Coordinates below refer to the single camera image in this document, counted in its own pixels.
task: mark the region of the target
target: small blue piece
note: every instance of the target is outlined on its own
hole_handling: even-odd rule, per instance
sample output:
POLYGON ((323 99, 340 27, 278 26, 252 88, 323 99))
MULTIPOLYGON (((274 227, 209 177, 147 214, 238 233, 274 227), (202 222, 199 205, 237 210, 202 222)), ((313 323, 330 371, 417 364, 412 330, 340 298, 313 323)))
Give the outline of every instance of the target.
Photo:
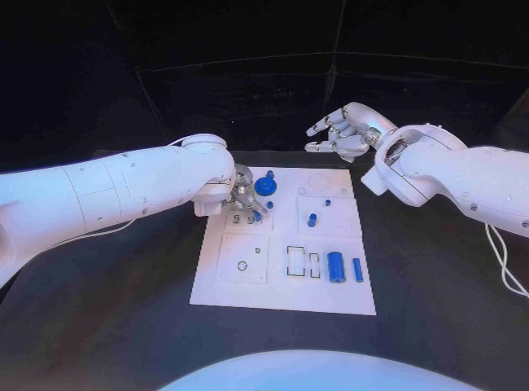
POLYGON ((274 180, 274 171, 268 171, 268 174, 265 177, 261 177, 255 181, 255 192, 261 195, 268 197, 275 193, 275 190, 278 189, 278 184, 274 180))
POLYGON ((332 283, 343 283, 346 275, 343 273, 343 254, 339 252, 329 253, 329 274, 332 283))
POLYGON ((313 213, 309 217, 309 227, 313 228, 317 225, 317 215, 313 213))
POLYGON ((362 275, 361 258, 355 258, 355 272, 356 272, 356 281, 359 283, 362 283, 363 282, 363 275, 362 275))

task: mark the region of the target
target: black backdrop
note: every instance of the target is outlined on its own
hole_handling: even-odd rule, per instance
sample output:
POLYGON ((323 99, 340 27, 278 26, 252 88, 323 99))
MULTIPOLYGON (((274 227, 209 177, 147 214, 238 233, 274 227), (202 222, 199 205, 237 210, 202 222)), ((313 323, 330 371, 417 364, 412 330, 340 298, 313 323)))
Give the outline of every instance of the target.
POLYGON ((526 1, 3 0, 0 170, 199 131, 300 150, 352 100, 489 143, 528 85, 526 1))

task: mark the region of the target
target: black table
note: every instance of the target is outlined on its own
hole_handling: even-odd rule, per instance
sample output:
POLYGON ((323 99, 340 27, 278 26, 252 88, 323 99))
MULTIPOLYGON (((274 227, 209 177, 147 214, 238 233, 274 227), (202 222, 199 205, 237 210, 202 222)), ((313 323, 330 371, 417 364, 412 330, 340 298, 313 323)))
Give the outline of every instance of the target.
MULTIPOLYGON (((0 307, 0 389, 157 389, 277 349, 407 362, 485 389, 529 389, 529 301, 509 292, 483 224, 361 184, 372 156, 237 152, 237 162, 350 168, 376 316, 189 305, 206 218, 192 203, 75 241, 25 267, 0 307)), ((529 240, 508 235, 529 287, 529 240)))

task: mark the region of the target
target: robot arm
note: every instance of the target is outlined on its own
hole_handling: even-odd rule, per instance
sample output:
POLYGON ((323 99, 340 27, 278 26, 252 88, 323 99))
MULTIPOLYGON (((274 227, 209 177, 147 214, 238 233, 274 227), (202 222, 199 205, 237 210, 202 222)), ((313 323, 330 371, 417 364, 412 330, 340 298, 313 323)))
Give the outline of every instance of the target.
POLYGON ((250 200, 248 168, 211 134, 75 165, 0 175, 0 287, 43 251, 71 238, 195 203, 199 216, 250 200))
POLYGON ((528 153, 467 148, 441 126, 398 128, 359 103, 336 110, 307 135, 326 129, 330 141, 309 143, 306 150, 337 152, 352 162, 374 147, 375 166, 362 182, 376 195, 389 190, 405 204, 421 206, 443 194, 466 216, 529 237, 528 153))

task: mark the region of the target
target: robotic hand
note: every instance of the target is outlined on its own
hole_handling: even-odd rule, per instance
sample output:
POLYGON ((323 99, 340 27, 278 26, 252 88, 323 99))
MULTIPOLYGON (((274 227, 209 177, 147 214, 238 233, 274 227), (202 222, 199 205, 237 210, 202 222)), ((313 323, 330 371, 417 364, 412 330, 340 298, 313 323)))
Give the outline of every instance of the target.
POLYGON ((52 247, 189 200, 199 216, 219 214, 224 204, 265 215, 251 183, 248 167, 235 165, 225 140, 212 134, 75 165, 2 174, 0 287, 52 247))
POLYGON ((323 130, 329 141, 309 143, 309 152, 337 152, 353 162, 369 147, 376 149, 375 166, 362 178, 376 195, 389 190, 418 207, 443 194, 466 216, 529 237, 529 153, 467 148, 441 126, 399 128, 359 103, 337 109, 307 135, 323 130))

